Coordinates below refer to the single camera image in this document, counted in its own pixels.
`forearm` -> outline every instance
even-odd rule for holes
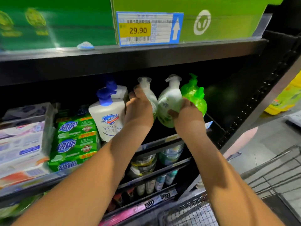
[[[97,225],[148,132],[145,126],[126,125],[14,225]]]
[[[220,225],[283,225],[217,150],[210,139],[186,137]]]

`price tag holder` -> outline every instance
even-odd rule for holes
[[[184,13],[116,12],[119,45],[178,44]]]

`human hand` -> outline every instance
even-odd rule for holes
[[[188,99],[183,98],[179,113],[174,110],[169,110],[168,113],[173,118],[176,132],[184,141],[186,138],[193,138],[194,136],[199,138],[200,134],[206,135],[203,114]]]
[[[130,101],[126,103],[125,125],[141,125],[151,129],[153,126],[152,105],[142,88],[137,85],[129,93]]]

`yellow bottle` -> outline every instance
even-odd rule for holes
[[[301,99],[301,71],[290,82],[290,84],[278,95],[270,104],[265,112],[276,115],[280,112],[289,110],[295,106],[295,103]]]

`soap bottle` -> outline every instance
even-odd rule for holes
[[[173,128],[172,117],[168,114],[168,110],[172,109],[176,112],[180,111],[182,106],[182,94],[179,89],[181,77],[175,74],[172,74],[166,79],[166,82],[169,82],[169,86],[162,91],[158,99],[158,119],[161,124],[165,125],[168,128]]]
[[[158,100],[156,98],[156,95],[153,93],[153,91],[150,90],[151,78],[139,77],[138,82],[143,92],[145,93],[145,96],[148,98],[148,100],[151,103],[151,106],[153,108],[153,120],[155,120],[157,117]]]
[[[189,83],[183,85],[181,87],[181,93],[182,96],[189,99],[194,95],[194,93],[199,89],[197,86],[198,80],[197,76],[194,74],[189,73],[191,76],[191,79],[189,80]]]
[[[200,87],[192,97],[190,97],[190,101],[195,104],[195,106],[202,112],[203,116],[207,112],[207,103],[204,100],[204,88]]]
[[[112,98],[120,98],[123,99],[124,102],[128,101],[128,89],[126,86],[117,85],[114,80],[106,81],[105,88],[115,90],[116,94],[112,94]]]
[[[99,135],[103,141],[109,142],[122,128],[124,121],[125,103],[120,98],[112,98],[115,90],[102,88],[97,91],[99,99],[89,106],[89,112],[93,117]]]

